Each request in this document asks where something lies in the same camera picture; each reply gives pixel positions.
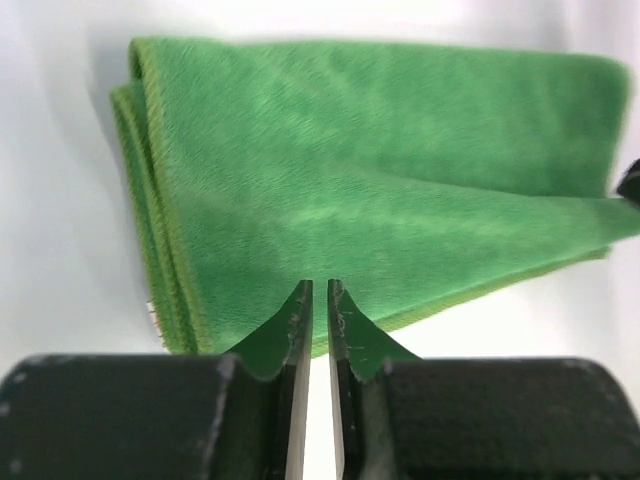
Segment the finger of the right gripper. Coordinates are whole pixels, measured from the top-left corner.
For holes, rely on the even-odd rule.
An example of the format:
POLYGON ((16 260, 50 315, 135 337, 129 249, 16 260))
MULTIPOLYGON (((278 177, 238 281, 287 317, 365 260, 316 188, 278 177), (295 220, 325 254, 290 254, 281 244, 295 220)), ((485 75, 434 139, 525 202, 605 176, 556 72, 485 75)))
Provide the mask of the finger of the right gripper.
POLYGON ((640 205, 640 159, 627 169, 616 187, 616 193, 631 204, 640 205))

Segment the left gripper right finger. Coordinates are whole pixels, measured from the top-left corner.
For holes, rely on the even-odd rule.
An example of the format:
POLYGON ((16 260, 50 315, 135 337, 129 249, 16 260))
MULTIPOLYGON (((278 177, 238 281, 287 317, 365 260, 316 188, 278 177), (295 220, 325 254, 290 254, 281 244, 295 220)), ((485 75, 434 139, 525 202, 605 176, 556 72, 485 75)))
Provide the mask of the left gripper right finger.
POLYGON ((423 359, 327 287, 340 479, 635 479, 639 423, 583 358, 423 359))

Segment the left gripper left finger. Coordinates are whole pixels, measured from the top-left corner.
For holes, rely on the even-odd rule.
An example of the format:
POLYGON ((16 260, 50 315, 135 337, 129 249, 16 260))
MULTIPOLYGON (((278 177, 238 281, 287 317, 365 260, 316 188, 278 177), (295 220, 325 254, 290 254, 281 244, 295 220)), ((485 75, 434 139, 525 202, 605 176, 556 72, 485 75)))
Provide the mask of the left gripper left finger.
POLYGON ((220 355, 39 355, 1 383, 5 479, 298 479, 313 285, 220 355))

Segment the green microfiber towel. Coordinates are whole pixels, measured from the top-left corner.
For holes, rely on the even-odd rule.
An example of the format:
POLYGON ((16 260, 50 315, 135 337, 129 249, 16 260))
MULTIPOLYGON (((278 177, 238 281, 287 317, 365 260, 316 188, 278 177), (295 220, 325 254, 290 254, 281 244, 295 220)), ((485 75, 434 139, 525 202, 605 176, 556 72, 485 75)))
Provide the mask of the green microfiber towel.
POLYGON ((219 353, 300 280, 387 331, 639 232, 609 58, 138 37, 111 92, 164 346, 219 353))

